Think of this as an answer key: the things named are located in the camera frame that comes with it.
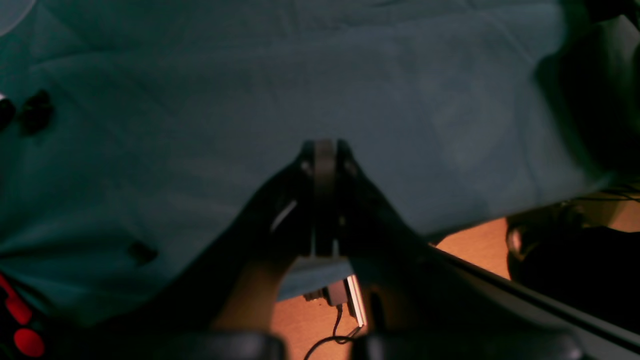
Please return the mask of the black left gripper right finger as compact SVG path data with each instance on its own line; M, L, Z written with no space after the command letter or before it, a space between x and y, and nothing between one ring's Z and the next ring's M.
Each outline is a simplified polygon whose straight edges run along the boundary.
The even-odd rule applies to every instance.
M355 256L361 246L361 217L358 207L358 182L361 169L351 146L336 142L337 241L341 256Z

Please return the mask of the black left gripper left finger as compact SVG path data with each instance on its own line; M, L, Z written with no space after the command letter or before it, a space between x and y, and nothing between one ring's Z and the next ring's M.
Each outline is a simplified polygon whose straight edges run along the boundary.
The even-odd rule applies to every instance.
M314 249L314 153L314 142L307 140L295 158L298 180L295 234L298 237L297 250L304 257L311 256Z

